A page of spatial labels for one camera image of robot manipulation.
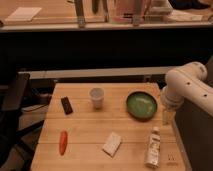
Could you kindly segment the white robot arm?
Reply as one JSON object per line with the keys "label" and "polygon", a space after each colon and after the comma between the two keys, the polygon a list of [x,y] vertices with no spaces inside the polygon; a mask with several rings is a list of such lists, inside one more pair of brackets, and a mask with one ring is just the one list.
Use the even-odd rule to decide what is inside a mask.
{"label": "white robot arm", "polygon": [[170,69],[165,75],[166,85],[161,90],[163,124],[168,125],[178,108],[187,99],[213,118],[213,87],[207,85],[207,67],[190,62]]}

